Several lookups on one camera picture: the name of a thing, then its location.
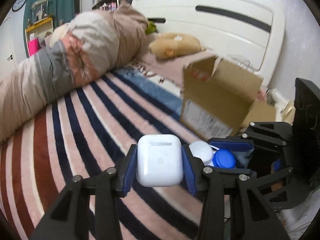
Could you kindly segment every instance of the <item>white door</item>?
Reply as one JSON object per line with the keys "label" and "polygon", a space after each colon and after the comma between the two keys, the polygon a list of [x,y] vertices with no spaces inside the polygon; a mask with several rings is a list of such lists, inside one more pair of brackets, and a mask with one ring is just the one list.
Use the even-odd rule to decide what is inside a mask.
{"label": "white door", "polygon": [[8,18],[0,26],[0,80],[9,76],[16,67],[11,34],[11,19]]}

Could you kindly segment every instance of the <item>white earbud case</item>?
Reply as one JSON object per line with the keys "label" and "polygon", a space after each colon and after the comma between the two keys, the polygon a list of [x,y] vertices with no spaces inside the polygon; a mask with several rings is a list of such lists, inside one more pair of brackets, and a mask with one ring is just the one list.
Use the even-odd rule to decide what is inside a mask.
{"label": "white earbud case", "polygon": [[183,178],[181,142],[172,134],[144,135],[138,141],[137,179],[145,187],[171,187]]}

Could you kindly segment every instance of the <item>striped blanket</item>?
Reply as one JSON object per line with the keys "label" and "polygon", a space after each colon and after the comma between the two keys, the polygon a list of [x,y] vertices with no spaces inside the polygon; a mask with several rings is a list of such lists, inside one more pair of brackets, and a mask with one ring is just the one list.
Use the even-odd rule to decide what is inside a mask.
{"label": "striped blanket", "polygon": [[[95,176],[123,157],[144,134],[198,138],[179,123],[182,101],[139,72],[121,69],[65,95],[2,145],[0,208],[22,240],[73,175]],[[192,239],[202,203],[182,186],[146,188],[134,180],[118,200],[125,240]],[[90,199],[94,239],[95,198]]]}

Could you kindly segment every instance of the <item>pink box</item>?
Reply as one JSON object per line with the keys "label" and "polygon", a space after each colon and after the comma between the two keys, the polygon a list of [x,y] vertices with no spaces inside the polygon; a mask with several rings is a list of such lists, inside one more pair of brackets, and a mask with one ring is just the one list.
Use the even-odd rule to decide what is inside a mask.
{"label": "pink box", "polygon": [[38,39],[34,39],[32,41],[28,42],[28,48],[29,48],[29,56],[31,57],[33,54],[35,54],[38,50],[40,50],[40,44]]}

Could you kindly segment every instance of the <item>white headboard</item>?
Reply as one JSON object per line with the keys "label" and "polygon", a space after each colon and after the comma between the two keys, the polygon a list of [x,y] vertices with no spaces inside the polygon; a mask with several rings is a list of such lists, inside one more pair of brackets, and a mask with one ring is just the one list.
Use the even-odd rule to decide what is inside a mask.
{"label": "white headboard", "polygon": [[267,86],[284,37],[285,18],[268,0],[133,0],[158,31],[196,36],[216,54],[236,59]]}

